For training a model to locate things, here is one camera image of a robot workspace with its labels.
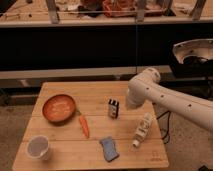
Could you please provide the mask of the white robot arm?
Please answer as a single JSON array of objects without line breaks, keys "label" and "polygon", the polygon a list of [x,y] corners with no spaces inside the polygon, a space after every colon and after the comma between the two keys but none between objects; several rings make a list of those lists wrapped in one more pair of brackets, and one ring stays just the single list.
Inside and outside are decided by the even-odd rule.
[{"label": "white robot arm", "polygon": [[126,93],[126,107],[136,109],[149,100],[213,132],[213,101],[162,87],[160,80],[159,71],[152,67],[131,78]]}]

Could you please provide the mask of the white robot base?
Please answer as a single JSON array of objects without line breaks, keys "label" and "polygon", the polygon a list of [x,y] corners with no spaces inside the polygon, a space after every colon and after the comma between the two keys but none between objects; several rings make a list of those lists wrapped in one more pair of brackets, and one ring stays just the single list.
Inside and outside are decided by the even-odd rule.
[{"label": "white robot base", "polygon": [[174,44],[172,52],[180,64],[190,56],[213,60],[213,38],[193,39]]}]

